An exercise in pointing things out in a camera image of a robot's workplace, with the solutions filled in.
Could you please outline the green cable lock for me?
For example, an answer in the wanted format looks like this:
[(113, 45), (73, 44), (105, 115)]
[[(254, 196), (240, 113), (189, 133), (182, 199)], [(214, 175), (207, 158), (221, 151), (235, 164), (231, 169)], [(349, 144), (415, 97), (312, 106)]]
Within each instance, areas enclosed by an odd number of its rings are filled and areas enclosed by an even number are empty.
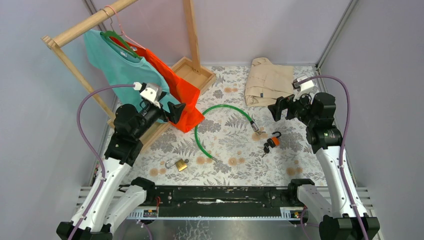
[(193, 142), (210, 161), (236, 165), (269, 134), (241, 107), (213, 105), (202, 113), (205, 119), (194, 128)]

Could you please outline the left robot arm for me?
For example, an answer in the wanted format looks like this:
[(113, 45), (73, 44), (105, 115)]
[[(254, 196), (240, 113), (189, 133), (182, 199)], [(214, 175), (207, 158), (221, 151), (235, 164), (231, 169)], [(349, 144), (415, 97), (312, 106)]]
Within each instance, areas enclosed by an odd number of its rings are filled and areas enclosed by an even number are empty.
[(61, 222), (56, 233), (62, 240), (111, 240), (128, 215), (139, 205), (155, 200), (155, 184), (137, 177), (116, 202), (112, 199), (125, 175), (130, 171), (143, 148), (141, 136), (157, 120), (176, 123), (185, 103), (168, 102), (168, 111), (148, 100), (140, 102), (138, 111), (132, 104), (123, 104), (115, 111), (114, 133), (100, 162), (99, 175), (85, 201), (68, 222)]

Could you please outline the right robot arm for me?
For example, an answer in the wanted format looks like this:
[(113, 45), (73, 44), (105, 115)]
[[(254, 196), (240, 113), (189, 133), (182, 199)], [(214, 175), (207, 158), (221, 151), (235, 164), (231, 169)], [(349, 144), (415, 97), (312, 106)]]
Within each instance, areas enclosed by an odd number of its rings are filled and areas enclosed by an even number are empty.
[(327, 183), (330, 201), (307, 179), (291, 182), (287, 201), (293, 206), (303, 204), (310, 217), (318, 223), (322, 240), (371, 240), (380, 230), (377, 217), (370, 216), (353, 182), (343, 136), (333, 124), (336, 99), (319, 92), (311, 98), (302, 94), (279, 97), (267, 108), (277, 122), (284, 110), (286, 120), (297, 119), (306, 126), (307, 142), (319, 161)]

